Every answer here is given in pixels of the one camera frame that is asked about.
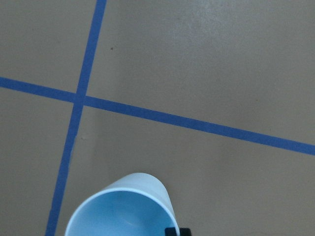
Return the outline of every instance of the blue tape strip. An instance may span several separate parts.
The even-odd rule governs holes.
[[[74,102],[75,93],[62,91],[55,88],[48,88],[12,79],[0,77],[0,87],[20,92],[27,92],[39,96],[49,97],[65,102]]]
[[[129,116],[154,120],[162,123],[172,124],[184,128],[200,130],[207,133],[218,134],[226,137],[240,139],[252,143],[283,148],[291,151],[315,155],[315,145],[300,143],[288,139],[277,138],[265,134],[259,134],[242,129],[236,129],[224,125],[213,124],[196,119],[180,117],[163,112],[112,102],[104,99],[86,96],[84,105]]]
[[[76,135],[78,133],[80,119],[82,115],[84,99],[88,89],[90,74],[92,70],[93,60],[95,56],[95,50],[97,46],[97,40],[102,24],[102,19],[105,11],[106,0],[98,0],[96,2],[91,29],[89,33],[89,39],[87,42],[85,55],[83,59],[80,80],[77,87],[77,93],[72,109],[72,115],[70,119],[68,134],[66,137],[63,156],[60,163],[58,172],[55,192],[52,200],[52,207],[49,213],[46,236],[54,236],[56,232],[58,217],[63,201],[64,190],[69,173],[69,165],[71,159],[71,153],[73,150]]]

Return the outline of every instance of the paper cup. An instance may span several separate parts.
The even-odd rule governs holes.
[[[165,236],[179,228],[168,193],[155,177],[133,173],[86,199],[65,236]]]

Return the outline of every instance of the gray surface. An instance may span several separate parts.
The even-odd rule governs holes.
[[[0,76],[76,91],[95,1],[0,3]],[[88,95],[315,144],[315,2],[122,1]],[[0,235],[44,235],[72,105],[0,88]],[[132,172],[193,235],[313,236],[313,156],[84,108],[56,235]]]
[[[1,1],[0,76],[75,92],[94,2]]]
[[[109,1],[88,95],[314,143],[314,11],[311,0]]]
[[[194,236],[315,232],[311,156],[93,108],[81,122],[57,235],[87,197],[134,172],[165,184]]]
[[[0,235],[44,235],[72,105],[0,88]]]

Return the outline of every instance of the black object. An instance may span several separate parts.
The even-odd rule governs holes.
[[[180,228],[180,236],[191,236],[191,231],[189,228]],[[165,236],[176,236],[175,228],[166,228]]]

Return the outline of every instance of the cup rim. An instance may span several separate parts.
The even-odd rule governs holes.
[[[138,189],[133,189],[133,188],[128,188],[128,187],[113,187],[113,188],[110,188],[110,189],[103,189],[95,194],[93,194],[92,196],[90,196],[89,198],[87,198],[84,202],[81,203],[81,205],[75,210],[75,212],[72,214],[68,224],[67,224],[67,228],[66,228],[66,231],[65,231],[65,236],[68,236],[69,234],[69,229],[70,229],[70,226],[72,225],[72,222],[75,218],[75,216],[78,214],[78,212],[88,203],[90,202],[91,200],[101,196],[101,195],[104,195],[104,194],[107,194],[107,193],[111,193],[111,192],[132,192],[132,193],[137,193],[137,194],[141,194],[151,200],[153,200],[155,203],[157,203],[160,207],[163,208],[163,210],[168,214],[168,216],[170,217],[170,219],[172,220],[173,224],[174,224],[174,227],[175,227],[175,230],[176,230],[176,233],[177,235],[180,235],[179,234],[179,227],[177,225],[177,221],[175,219],[175,216],[173,215],[173,213],[165,206],[165,204],[163,204],[160,200],[158,200],[157,198],[155,198],[154,196],[152,196],[151,194],[148,194],[144,191],[141,191],[141,190],[138,190]]]

